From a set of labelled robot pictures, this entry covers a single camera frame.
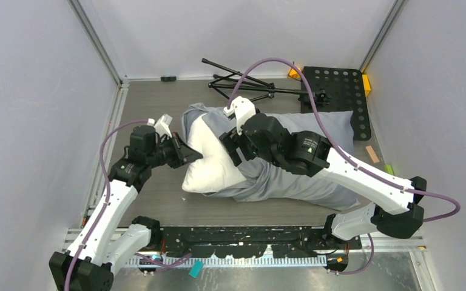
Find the gray fabric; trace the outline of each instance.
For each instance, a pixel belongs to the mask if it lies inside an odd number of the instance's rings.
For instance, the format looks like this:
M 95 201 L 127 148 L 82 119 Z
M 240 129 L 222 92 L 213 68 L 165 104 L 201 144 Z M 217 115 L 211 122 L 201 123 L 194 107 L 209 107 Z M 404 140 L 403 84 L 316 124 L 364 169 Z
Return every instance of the gray fabric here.
M 203 113 L 203 121 L 219 137 L 235 126 L 235 120 L 228 120 L 223 114 L 223 107 L 209 108 L 202 103 L 189 106 L 181 118 L 185 139 L 190 132 L 193 121 Z M 310 130 L 323 134 L 313 113 L 307 114 L 268 114 L 274 116 L 291 133 Z M 353 129 L 350 120 L 353 112 L 320 113 L 324 126 L 329 130 L 338 145 L 346 152 L 353 152 Z M 233 197 L 236 201 L 260 201 L 268 198 L 292 198 L 313 204 L 344 210 L 358 203 L 354 192 L 323 179 L 290 174 L 281 168 L 256 158 L 243 162 L 238 169 L 247 179 L 216 193 L 206 194 L 210 197 Z

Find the white wall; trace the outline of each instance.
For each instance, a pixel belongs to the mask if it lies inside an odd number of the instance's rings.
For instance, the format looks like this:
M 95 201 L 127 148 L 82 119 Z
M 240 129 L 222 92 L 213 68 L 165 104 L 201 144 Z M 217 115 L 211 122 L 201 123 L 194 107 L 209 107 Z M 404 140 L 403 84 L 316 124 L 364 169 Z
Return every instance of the white wall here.
M 0 290 L 48 290 L 116 85 L 67 1 L 0 1 Z
M 371 119 L 386 162 L 461 212 L 423 226 L 439 290 L 466 290 L 466 1 L 408 1 L 368 70 Z M 425 215 L 450 211 L 425 198 Z
M 223 73 L 201 58 L 244 70 L 278 56 L 298 65 L 362 64 L 394 0 L 92 1 L 129 78 Z M 285 75 L 266 64 L 253 75 Z

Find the tripod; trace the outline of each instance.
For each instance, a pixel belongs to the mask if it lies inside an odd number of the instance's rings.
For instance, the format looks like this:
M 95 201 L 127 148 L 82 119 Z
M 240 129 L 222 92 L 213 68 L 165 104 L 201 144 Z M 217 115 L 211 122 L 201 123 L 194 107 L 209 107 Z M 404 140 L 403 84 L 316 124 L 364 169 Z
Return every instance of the tripod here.
M 208 88 L 212 88 L 217 93 L 221 94 L 224 98 L 229 99 L 229 96 L 222 92 L 220 89 L 233 89 L 235 87 L 235 84 L 224 84 L 220 83 L 221 81 L 226 81 L 226 82 L 233 82 L 236 83 L 238 80 L 233 79 L 231 77 L 233 76 L 241 76 L 242 73 L 235 71 L 233 69 L 230 69 L 228 67 L 225 67 L 223 65 L 217 64 L 215 62 L 209 61 L 207 59 L 202 59 L 201 62 L 205 64 L 212 65 L 216 68 L 222 69 L 226 72 L 229 72 L 229 75 L 227 76 L 219 76 L 214 74 L 214 80 L 210 83 L 208 83 Z M 274 83 L 267 83 L 264 82 L 260 79 L 253 78 L 251 76 L 246 77 L 247 80 L 249 81 L 243 81 L 242 85 L 240 86 L 240 90 L 247 90 L 247 91 L 258 91 L 258 92 L 267 92 L 265 95 L 261 95 L 255 98 L 251 99 L 251 102 L 262 100 L 265 98 L 274 98 L 275 93 L 287 93 L 287 94 L 294 94 L 298 95 L 299 98 L 298 100 L 301 100 L 303 98 L 308 99 L 308 94 L 305 90 L 293 90 L 293 89 L 280 89 L 276 88 Z M 325 94 L 325 92 L 319 92 L 319 93 L 314 93 L 314 100 L 317 105 L 324 105 L 324 102 L 327 102 L 326 100 L 328 99 L 328 96 Z

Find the teal sticky note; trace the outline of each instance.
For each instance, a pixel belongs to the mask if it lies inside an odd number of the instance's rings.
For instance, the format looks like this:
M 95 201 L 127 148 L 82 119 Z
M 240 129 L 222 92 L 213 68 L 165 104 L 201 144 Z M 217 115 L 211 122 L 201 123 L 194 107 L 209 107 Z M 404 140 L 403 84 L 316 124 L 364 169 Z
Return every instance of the teal sticky note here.
M 201 269 L 203 268 L 204 264 L 201 261 L 196 261 L 192 269 L 190 270 L 190 273 L 188 275 L 197 278 L 199 275 L 199 272 L 201 272 Z

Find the white pillow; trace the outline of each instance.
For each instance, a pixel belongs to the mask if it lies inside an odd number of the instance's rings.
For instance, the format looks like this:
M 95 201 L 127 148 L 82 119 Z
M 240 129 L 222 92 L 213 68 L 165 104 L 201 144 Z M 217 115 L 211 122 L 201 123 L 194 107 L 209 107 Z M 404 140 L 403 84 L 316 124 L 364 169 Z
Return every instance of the white pillow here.
M 217 192 L 246 181 L 212 130 L 199 116 L 190 126 L 187 145 L 203 155 L 186 170 L 181 188 L 185 192 Z

